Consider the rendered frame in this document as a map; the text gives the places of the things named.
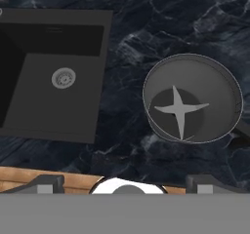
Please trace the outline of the grey blender jug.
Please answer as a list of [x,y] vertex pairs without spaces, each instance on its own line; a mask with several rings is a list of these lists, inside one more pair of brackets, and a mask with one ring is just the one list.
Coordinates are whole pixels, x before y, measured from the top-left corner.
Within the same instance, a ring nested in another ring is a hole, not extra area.
[[212,58],[178,54],[163,59],[145,78],[143,103],[152,130],[166,140],[208,143],[231,132],[250,137],[239,83]]

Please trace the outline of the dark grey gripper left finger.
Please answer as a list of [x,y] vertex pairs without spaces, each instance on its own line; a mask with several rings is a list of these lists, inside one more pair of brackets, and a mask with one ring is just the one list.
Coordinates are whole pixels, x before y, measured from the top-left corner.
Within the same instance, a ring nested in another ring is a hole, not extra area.
[[63,175],[39,175],[25,185],[8,189],[4,194],[64,194]]

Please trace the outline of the black sink basin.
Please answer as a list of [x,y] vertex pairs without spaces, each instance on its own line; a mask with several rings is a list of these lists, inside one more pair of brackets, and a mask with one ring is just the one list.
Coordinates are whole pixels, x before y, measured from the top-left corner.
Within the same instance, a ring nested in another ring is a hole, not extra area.
[[112,12],[0,14],[0,136],[92,143]]

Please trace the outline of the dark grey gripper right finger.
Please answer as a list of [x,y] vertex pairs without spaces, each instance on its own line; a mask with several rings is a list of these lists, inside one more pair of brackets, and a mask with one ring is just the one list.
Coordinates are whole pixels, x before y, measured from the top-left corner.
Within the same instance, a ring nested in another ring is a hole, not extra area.
[[187,194],[245,194],[246,190],[223,184],[212,175],[188,175],[186,178]]

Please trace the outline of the grey sink drain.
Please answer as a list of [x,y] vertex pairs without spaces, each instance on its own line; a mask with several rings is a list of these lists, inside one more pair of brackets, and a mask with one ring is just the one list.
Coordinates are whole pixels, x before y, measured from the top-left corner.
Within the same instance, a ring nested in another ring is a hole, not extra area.
[[76,80],[76,73],[68,67],[62,67],[56,70],[52,77],[52,85],[57,89],[67,89],[71,87]]

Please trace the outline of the white round object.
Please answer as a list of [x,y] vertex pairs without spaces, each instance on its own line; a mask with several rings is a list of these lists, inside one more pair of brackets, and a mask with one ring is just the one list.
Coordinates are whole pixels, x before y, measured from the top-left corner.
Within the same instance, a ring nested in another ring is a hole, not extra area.
[[102,178],[90,190],[91,194],[167,194],[161,185],[135,182],[118,177]]

